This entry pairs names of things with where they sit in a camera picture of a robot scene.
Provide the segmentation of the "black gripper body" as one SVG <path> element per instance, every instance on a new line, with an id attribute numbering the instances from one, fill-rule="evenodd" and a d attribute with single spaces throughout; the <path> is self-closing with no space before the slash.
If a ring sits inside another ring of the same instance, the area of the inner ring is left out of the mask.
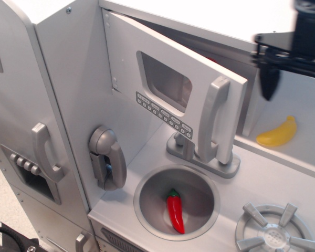
<path id="1" fill-rule="evenodd" d="M 257 34 L 255 43 L 253 62 L 261 80 L 278 80 L 281 70 L 315 78 L 315 23 L 300 24 L 291 32 Z"/>

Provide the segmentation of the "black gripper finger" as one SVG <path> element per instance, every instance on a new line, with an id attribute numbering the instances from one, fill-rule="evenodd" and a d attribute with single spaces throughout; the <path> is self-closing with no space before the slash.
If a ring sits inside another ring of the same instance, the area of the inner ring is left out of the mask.
<path id="1" fill-rule="evenodd" d="M 269 64 L 261 64 L 259 77 L 261 94 L 265 100 L 269 101 L 278 87 L 280 70 Z"/>

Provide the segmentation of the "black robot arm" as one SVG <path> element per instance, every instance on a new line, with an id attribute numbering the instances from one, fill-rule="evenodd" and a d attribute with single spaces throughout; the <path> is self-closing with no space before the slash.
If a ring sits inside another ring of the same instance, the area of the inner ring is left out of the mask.
<path id="1" fill-rule="evenodd" d="M 315 1 L 295 1 L 294 8 L 294 31 L 257 34 L 254 39 L 257 47 L 251 56 L 267 101 L 278 87 L 281 71 L 315 78 Z"/>

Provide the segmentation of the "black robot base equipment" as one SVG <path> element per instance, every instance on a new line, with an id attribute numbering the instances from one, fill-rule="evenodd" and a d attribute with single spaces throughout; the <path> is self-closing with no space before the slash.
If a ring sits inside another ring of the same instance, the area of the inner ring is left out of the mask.
<path id="1" fill-rule="evenodd" d="M 0 222 L 0 251 L 47 251 L 37 238 L 29 239 Z"/>

